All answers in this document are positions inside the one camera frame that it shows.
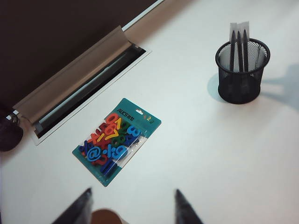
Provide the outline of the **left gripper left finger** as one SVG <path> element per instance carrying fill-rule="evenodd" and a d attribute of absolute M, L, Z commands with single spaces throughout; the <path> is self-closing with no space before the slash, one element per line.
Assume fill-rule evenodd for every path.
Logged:
<path fill-rule="evenodd" d="M 92 189 L 85 190 L 53 224 L 89 224 L 92 218 Z"/>

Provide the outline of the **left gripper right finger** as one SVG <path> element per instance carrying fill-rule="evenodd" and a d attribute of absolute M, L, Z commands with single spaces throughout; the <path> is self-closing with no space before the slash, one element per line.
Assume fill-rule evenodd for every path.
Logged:
<path fill-rule="evenodd" d="M 176 189 L 175 192 L 175 223 L 203 224 L 191 204 L 179 189 Z"/>

